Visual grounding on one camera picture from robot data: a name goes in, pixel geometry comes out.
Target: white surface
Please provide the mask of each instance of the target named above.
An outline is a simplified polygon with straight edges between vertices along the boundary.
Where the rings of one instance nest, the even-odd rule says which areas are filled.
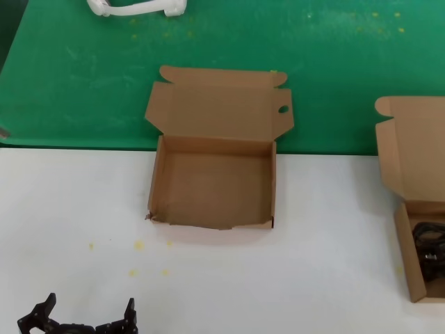
[[[2,333],[50,292],[53,319],[92,326],[134,297],[141,334],[444,332],[445,305],[408,301],[375,157],[279,155],[271,231],[145,221],[153,163],[0,150]]]
[[[112,7],[107,0],[87,0],[87,3],[94,14],[103,16],[139,15],[160,10],[163,10],[166,16],[178,16],[184,14],[187,7],[187,0],[149,0],[122,7]]]

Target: tuck flap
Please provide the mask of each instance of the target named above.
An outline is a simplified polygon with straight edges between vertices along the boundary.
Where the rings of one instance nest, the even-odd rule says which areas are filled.
[[[396,229],[400,251],[402,253],[403,265],[411,301],[416,303],[426,297],[426,286],[417,257],[416,246],[412,237],[410,220],[405,204],[402,204],[395,214]]]
[[[403,196],[401,166],[398,158],[396,128],[394,120],[387,120],[375,126],[378,159],[383,184]]]
[[[273,88],[287,80],[283,72],[255,72],[161,66],[165,80],[187,86],[226,86],[237,88]]]
[[[385,184],[406,200],[444,202],[445,97],[381,97],[375,108],[394,117],[377,126]]]
[[[272,138],[275,140],[293,128],[292,93],[290,89],[273,91]]]
[[[173,90],[171,83],[153,83],[152,93],[145,112],[145,118],[163,133],[168,132]]]

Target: green mat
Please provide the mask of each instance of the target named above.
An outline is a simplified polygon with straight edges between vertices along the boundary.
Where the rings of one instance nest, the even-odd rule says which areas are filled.
[[[189,0],[181,17],[97,17],[85,0],[30,0],[0,76],[2,143],[153,150],[144,112],[168,64],[287,72],[296,126],[279,152],[375,154],[379,96],[445,93],[444,13],[443,0]]]

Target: cardboard box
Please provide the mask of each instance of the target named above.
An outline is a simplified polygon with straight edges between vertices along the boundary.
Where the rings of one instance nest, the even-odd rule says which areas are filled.
[[[275,139],[293,127],[285,73],[161,67],[145,117],[159,137],[149,218],[272,228]]]
[[[381,97],[375,108],[392,117],[375,129],[383,183],[405,200],[395,221],[411,301],[443,303],[445,280],[424,282],[412,231],[445,223],[445,97]]]

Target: box flap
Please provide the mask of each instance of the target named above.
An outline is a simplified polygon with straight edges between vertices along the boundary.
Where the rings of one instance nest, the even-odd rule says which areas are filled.
[[[287,75],[162,66],[145,117],[164,134],[273,141],[293,127]]]
[[[445,202],[445,97],[381,97],[376,125],[385,185],[406,200]]]

